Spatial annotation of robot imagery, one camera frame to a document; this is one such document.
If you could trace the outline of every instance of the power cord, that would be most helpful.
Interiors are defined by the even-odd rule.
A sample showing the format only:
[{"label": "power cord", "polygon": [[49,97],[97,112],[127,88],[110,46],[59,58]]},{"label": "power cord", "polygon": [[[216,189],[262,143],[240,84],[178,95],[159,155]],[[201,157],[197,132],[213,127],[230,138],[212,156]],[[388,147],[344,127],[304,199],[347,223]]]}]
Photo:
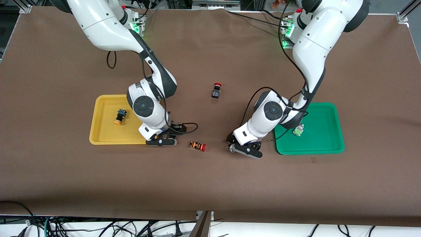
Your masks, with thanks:
[{"label": "power cord", "polygon": [[25,236],[25,232],[26,232],[26,229],[28,229],[28,227],[25,227],[19,234],[18,234],[18,236],[17,237],[24,237]]},{"label": "power cord", "polygon": [[370,231],[368,232],[368,237],[371,237],[371,232],[374,230],[374,228],[375,228],[376,226],[372,226],[371,228],[370,228]]},{"label": "power cord", "polygon": [[234,15],[237,15],[237,16],[242,16],[242,17],[245,17],[245,18],[249,18],[249,19],[251,19],[251,20],[255,20],[255,21],[258,21],[258,22],[263,22],[263,23],[266,23],[266,24],[269,24],[269,25],[274,25],[274,26],[278,26],[277,24],[275,24],[275,23],[271,23],[271,22],[266,22],[266,21],[263,21],[263,20],[260,20],[260,19],[256,19],[256,18],[253,18],[253,17],[250,17],[250,16],[245,16],[245,15],[242,15],[242,14],[238,14],[238,13],[236,13],[236,12],[230,12],[230,11],[228,11],[229,13],[231,13],[231,14],[234,14]]},{"label": "power cord", "polygon": [[342,229],[341,229],[341,226],[340,226],[340,225],[338,225],[338,230],[339,230],[342,234],[346,235],[346,237],[351,237],[351,236],[349,235],[348,226],[346,226],[346,225],[344,225],[344,226],[345,226],[345,229],[346,229],[346,233],[345,233],[344,231],[342,231]]},{"label": "power cord", "polygon": [[[153,231],[151,231],[150,233],[148,233],[148,235],[147,235],[147,236],[149,236],[149,235],[150,235],[150,234],[152,234],[153,232],[158,231],[158,230],[160,230],[160,229],[167,228],[167,227],[169,227],[169,226],[178,225],[178,224],[186,224],[186,223],[196,223],[196,221],[181,221],[181,222],[172,223],[172,224],[169,224],[169,225],[166,225],[166,226],[162,226],[162,227],[160,227],[160,228],[156,228],[156,229],[154,229]],[[140,232],[138,235],[136,235],[136,237],[140,237],[140,236],[142,236],[142,234],[143,234],[145,231],[146,231],[146,230],[144,230],[143,232]]]},{"label": "power cord", "polygon": [[311,232],[311,234],[308,237],[313,237],[314,232],[316,231],[317,227],[319,227],[319,224],[314,226],[313,231]]},{"label": "power cord", "polygon": [[265,9],[263,9],[262,10],[262,12],[266,12],[267,14],[269,14],[269,16],[271,16],[272,18],[275,18],[275,19],[277,19],[277,20],[281,20],[282,18],[280,18],[280,17],[277,17],[277,16],[275,16],[275,15],[273,15],[272,13],[270,13],[269,11],[266,11]]},{"label": "power cord", "polygon": [[[143,76],[144,76],[144,78],[147,78],[147,77],[146,77],[146,74],[145,74],[145,66],[144,66],[144,61],[143,61],[143,60],[142,60],[142,71],[143,71]],[[159,93],[160,93],[161,97],[162,97],[162,98],[163,98],[163,100],[164,100],[164,111],[165,111],[164,120],[165,120],[166,125],[168,126],[168,128],[169,128],[171,131],[173,131],[173,132],[175,132],[175,133],[178,133],[178,134],[190,134],[190,133],[192,133],[192,132],[196,131],[196,130],[199,128],[199,125],[198,125],[197,123],[193,123],[193,122],[189,122],[189,123],[181,123],[182,125],[186,125],[186,124],[193,124],[193,125],[196,125],[196,127],[195,127],[192,131],[189,131],[189,132],[181,132],[181,131],[177,131],[177,130],[175,130],[174,128],[172,128],[172,127],[171,127],[171,125],[168,123],[168,118],[167,118],[167,102],[166,102],[166,100],[165,100],[164,93],[162,93],[161,89],[160,89],[157,85],[155,85],[154,83],[151,83],[150,85],[154,85],[154,86],[155,86],[155,88],[159,91]]]},{"label": "power cord", "polygon": [[135,233],[133,233],[133,232],[124,228],[125,226],[127,226],[130,223],[133,224],[133,221],[129,221],[126,224],[124,224],[123,226],[113,226],[113,229],[114,229],[113,237],[117,236],[118,232],[123,232],[123,231],[129,233],[131,237],[136,236],[137,230],[136,230],[136,226],[134,224],[133,224],[133,226],[135,227]]},{"label": "power cord", "polygon": [[143,13],[141,16],[139,16],[138,18],[135,18],[134,20],[140,20],[142,17],[144,17],[147,13],[148,13],[149,8],[146,9],[145,13]]},{"label": "power cord", "polygon": [[148,224],[145,225],[145,227],[143,227],[142,230],[140,230],[140,232],[138,234],[136,234],[136,237],[140,237],[145,231],[147,231],[148,229],[150,229],[157,222],[158,222],[157,220],[150,220],[148,222]]},{"label": "power cord", "polygon": [[291,130],[291,129],[287,129],[287,130],[285,130],[285,132],[283,132],[283,133],[282,133],[281,135],[279,135],[279,137],[277,137],[277,138],[274,138],[274,139],[262,138],[262,140],[265,140],[265,141],[268,141],[268,142],[273,142],[273,141],[276,141],[276,140],[280,139],[283,135],[287,134],[287,132],[288,132],[289,130]]},{"label": "power cord", "polygon": [[19,205],[19,206],[21,206],[21,207],[23,207],[30,215],[31,215],[31,219],[34,221],[34,223],[31,223],[32,225],[35,225],[36,227],[37,227],[37,233],[38,233],[38,237],[40,237],[40,231],[39,231],[39,227],[40,227],[40,223],[35,219],[35,215],[29,210],[29,208],[27,208],[25,205],[23,205],[22,203],[20,203],[20,202],[15,202],[15,201],[8,201],[8,200],[5,200],[5,201],[0,201],[0,204],[1,203],[10,203],[10,204],[16,204],[16,205]]},{"label": "power cord", "polygon": [[117,64],[117,53],[115,51],[113,51],[113,52],[114,52],[115,60],[114,60],[114,65],[112,67],[109,65],[109,55],[110,55],[111,51],[108,51],[108,54],[107,54],[107,66],[111,69],[114,69],[115,65]]},{"label": "power cord", "polygon": [[284,18],[284,14],[285,14],[285,10],[287,9],[287,7],[288,7],[288,4],[289,4],[289,2],[287,2],[286,4],[285,4],[285,7],[284,7],[284,10],[282,11],[282,14],[281,14],[281,18],[279,19],[279,24],[278,24],[278,40],[279,40],[279,44],[281,45],[281,49],[282,49],[282,52],[284,52],[284,54],[285,54],[285,56],[290,60],[290,62],[297,68],[297,70],[300,72],[300,74],[301,74],[301,76],[303,76],[303,78],[304,78],[304,81],[305,81],[305,83],[306,83],[306,85],[308,85],[308,83],[307,83],[307,79],[306,79],[306,77],[304,76],[304,73],[301,71],[301,69],[297,66],[297,64],[295,64],[295,62],[289,57],[289,55],[285,52],[285,49],[284,49],[284,47],[282,46],[282,39],[281,39],[281,27],[282,27],[282,19]]},{"label": "power cord", "polygon": [[180,230],[180,225],[179,225],[178,221],[176,221],[176,235],[175,235],[175,237],[180,237],[182,235],[183,235],[183,233]]}]

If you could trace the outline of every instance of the brown cloth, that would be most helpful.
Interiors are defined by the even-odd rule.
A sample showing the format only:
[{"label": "brown cloth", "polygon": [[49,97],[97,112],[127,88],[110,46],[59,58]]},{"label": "brown cloth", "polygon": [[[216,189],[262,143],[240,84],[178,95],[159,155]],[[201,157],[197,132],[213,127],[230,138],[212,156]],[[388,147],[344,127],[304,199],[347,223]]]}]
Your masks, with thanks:
[{"label": "brown cloth", "polygon": [[72,15],[21,15],[0,65],[1,199],[37,215],[194,219],[215,210],[225,221],[421,226],[421,67],[395,16],[368,16],[327,57],[314,101],[338,109],[346,148],[334,155],[282,156],[273,142],[261,160],[228,151],[256,89],[289,97],[303,85],[276,26],[224,10],[158,11],[144,39],[177,79],[172,119],[199,129],[175,147],[92,145],[95,99],[142,79],[140,59],[117,52],[111,70]]}]

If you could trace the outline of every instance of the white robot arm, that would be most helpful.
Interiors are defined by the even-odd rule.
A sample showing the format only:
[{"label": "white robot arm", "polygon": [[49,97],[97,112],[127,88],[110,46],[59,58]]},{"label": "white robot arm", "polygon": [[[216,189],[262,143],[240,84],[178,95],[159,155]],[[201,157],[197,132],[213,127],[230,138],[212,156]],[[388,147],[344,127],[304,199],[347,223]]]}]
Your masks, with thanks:
[{"label": "white robot arm", "polygon": [[261,158],[260,141],[277,124],[286,129],[298,126],[325,75],[325,60],[342,32],[357,28],[368,14],[365,0],[302,0],[304,11],[292,16],[285,37],[293,46],[293,57],[304,75],[305,85],[296,103],[274,91],[261,94],[254,114],[228,136],[231,152]]},{"label": "white robot arm", "polygon": [[139,14],[123,9],[118,0],[51,0],[60,10],[72,13],[91,43],[106,51],[129,50],[136,52],[152,69],[152,75],[129,86],[127,101],[143,122],[139,132],[149,145],[175,145],[152,143],[156,135],[169,129],[169,113],[158,102],[174,95],[177,82],[162,65],[140,35],[132,30],[138,24]]}]

